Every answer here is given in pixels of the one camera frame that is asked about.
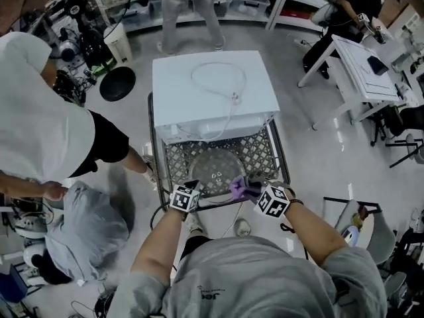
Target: white cylinder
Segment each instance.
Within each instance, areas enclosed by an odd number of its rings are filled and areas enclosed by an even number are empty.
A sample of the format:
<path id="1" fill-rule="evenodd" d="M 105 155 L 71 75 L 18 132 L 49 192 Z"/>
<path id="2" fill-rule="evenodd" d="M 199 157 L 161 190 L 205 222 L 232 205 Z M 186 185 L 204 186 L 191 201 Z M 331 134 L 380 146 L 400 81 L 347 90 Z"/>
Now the white cylinder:
<path id="1" fill-rule="evenodd" d="M 118 64 L 131 64 L 133 62 L 133 53 L 122 23 L 106 28 L 103 36 L 105 44 L 111 50 Z"/>

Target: person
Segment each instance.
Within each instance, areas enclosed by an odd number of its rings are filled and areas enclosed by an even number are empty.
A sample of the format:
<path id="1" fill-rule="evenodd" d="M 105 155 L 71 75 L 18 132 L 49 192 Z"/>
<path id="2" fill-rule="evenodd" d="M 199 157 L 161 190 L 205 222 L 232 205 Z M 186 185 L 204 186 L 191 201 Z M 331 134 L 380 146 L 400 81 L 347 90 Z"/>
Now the person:
<path id="1" fill-rule="evenodd" d="M 106 257 L 129 237 L 127 224 L 108 195 L 78 181 L 64 197 L 64 214 L 48 226 L 43 255 L 31 263 L 49 284 L 105 278 Z"/>
<path id="2" fill-rule="evenodd" d="M 176 23 L 183 7 L 187 7 L 190 0 L 162 0 L 163 41 L 158 43 L 158 49 L 166 55 L 177 52 Z M 205 19 L 206 26 L 212 38 L 215 50 L 222 50 L 225 39 L 219 27 L 219 21 L 213 8 L 214 0 L 192 0 L 195 9 Z"/>
<path id="3" fill-rule="evenodd" d="M 361 42 L 365 26 L 358 19 L 364 13 L 372 21 L 382 10 L 382 0 L 337 0 L 337 12 L 330 17 L 330 26 L 325 36 L 318 41 L 303 57 L 303 69 L 308 72 L 333 41 L 333 34 L 342 38 Z M 319 71 L 325 79 L 329 79 L 328 65 L 324 63 Z"/>
<path id="4" fill-rule="evenodd" d="M 369 252 L 349 247 L 286 193 L 285 216 L 316 265 L 259 237 L 212 240 L 189 214 L 170 287 L 184 218 L 171 208 L 141 246 L 107 317 L 385 317 L 384 285 Z"/>
<path id="5" fill-rule="evenodd" d="M 0 193 L 60 200 L 60 181 L 95 172 L 95 161 L 120 162 L 154 182 L 129 138 L 100 114 L 52 90 L 52 49 L 26 33 L 0 38 Z M 38 184 L 24 178 L 42 182 Z"/>

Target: gray t-shirt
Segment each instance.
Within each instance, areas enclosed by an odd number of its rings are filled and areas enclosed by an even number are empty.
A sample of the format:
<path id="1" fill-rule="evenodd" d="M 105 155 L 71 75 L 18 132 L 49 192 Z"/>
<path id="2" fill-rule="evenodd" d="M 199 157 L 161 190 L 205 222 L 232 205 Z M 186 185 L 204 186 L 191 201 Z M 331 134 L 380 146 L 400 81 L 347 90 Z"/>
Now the gray t-shirt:
<path id="1" fill-rule="evenodd" d="M 322 268 L 258 237 L 206 242 L 186 256 L 172 284 L 132 272 L 108 318 L 386 316 L 386 294 L 370 254 L 343 248 Z"/>

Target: white cable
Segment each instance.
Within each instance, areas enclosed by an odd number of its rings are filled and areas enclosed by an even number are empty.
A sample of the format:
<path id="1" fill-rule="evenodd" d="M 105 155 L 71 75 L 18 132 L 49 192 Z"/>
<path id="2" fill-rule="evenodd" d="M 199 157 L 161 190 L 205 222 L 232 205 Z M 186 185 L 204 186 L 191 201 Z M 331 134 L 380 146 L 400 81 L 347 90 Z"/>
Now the white cable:
<path id="1" fill-rule="evenodd" d="M 233 227 L 234 226 L 234 224 L 236 223 L 236 221 L 237 221 L 237 218 L 239 217 L 239 214 L 240 214 L 240 211 L 241 211 L 241 209 L 243 208 L 243 205 L 244 205 L 244 201 L 241 203 L 241 205 L 240 205 L 240 207 L 238 208 L 238 211 L 237 211 L 237 214 L 236 214 L 236 216 L 235 216 L 235 218 L 234 218 L 234 221 L 233 221 L 233 223 L 231 224 L 231 226 L 228 228 L 228 230 L 226 230 L 225 231 L 225 233 L 223 234 L 223 236 L 221 237 L 221 238 L 224 238 L 225 237 L 225 235 L 231 230 L 231 227 Z"/>
<path id="2" fill-rule="evenodd" d="M 240 87 L 239 87 L 236 91 L 232 92 L 232 93 L 231 93 L 231 95 L 227 95 L 227 94 L 221 93 L 220 91 L 216 91 L 216 90 L 214 90 L 214 89 L 206 88 L 206 87 L 202 86 L 200 83 L 198 83 L 198 82 L 196 81 L 196 79 L 194 79 L 194 78 L 193 78 L 194 73 L 195 73 L 198 69 L 200 69 L 200 68 L 202 68 L 202 67 L 204 67 L 204 66 L 208 66 L 208 65 L 216 65 L 216 64 L 230 66 L 230 67 L 232 67 L 233 69 L 237 69 L 237 70 L 238 70 L 238 71 L 242 74 L 242 83 L 241 83 L 241 86 L 240 86 Z M 194 84 L 196 87 L 198 87 L 199 89 L 202 89 L 202 90 L 203 90 L 203 91 L 205 91 L 205 92 L 209 92 L 209 93 L 213 93 L 213 94 L 220 95 L 221 97 L 228 98 L 228 99 L 230 100 L 230 102 L 231 102 L 231 108 L 230 108 L 230 112 L 229 112 L 228 117 L 227 117 L 227 121 L 225 122 L 225 125 L 224 125 L 223 129 L 221 130 L 221 132 L 220 132 L 219 134 L 215 135 L 215 136 L 214 136 L 214 137 L 212 137 L 212 138 L 190 139 L 190 141 L 198 141 L 198 142 L 209 142 L 209 141 L 217 140 L 217 139 L 218 139 L 218 138 L 220 138 L 220 137 L 223 135 L 223 133 L 226 131 L 226 129 L 227 129 L 227 127 L 228 127 L 228 125 L 229 125 L 229 123 L 230 123 L 230 121 L 231 121 L 231 117 L 233 116 L 233 114 L 234 114 L 234 112 L 235 112 L 236 108 L 237 108 L 237 107 L 241 104 L 241 96 L 242 96 L 242 93 L 243 93 L 244 89 L 246 88 L 246 84 L 247 84 L 247 77 L 246 77 L 246 73 L 244 72 L 244 70 L 243 70 L 242 68 L 240 68 L 240 67 L 238 67 L 237 65 L 232 64 L 232 63 L 230 63 L 230 62 L 205 62 L 205 63 L 202 63 L 202 64 L 198 64 L 198 65 L 196 65 L 196 66 L 195 66 L 195 67 L 191 70 L 190 78 L 191 78 L 191 81 L 193 82 L 193 84 Z M 184 133 L 186 133 L 186 134 L 188 134 L 188 135 L 195 135 L 195 136 L 199 136 L 198 134 L 190 133 L 190 132 L 187 132 L 187 131 L 183 130 L 183 129 L 181 128 L 181 126 L 178 126 L 178 128 L 179 128 L 182 132 L 184 132 Z"/>

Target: black bracelet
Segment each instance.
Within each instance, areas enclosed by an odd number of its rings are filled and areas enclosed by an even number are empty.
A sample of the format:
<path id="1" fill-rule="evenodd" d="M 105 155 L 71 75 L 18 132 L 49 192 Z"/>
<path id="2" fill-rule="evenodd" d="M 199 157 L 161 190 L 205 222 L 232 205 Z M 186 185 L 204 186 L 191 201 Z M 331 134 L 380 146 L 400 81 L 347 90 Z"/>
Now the black bracelet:
<path id="1" fill-rule="evenodd" d="M 305 204 L 302 202 L 302 200 L 299 200 L 299 199 L 290 200 L 290 204 L 292 204 L 292 203 L 299 203 L 299 204 L 302 204 L 303 206 L 305 206 Z"/>

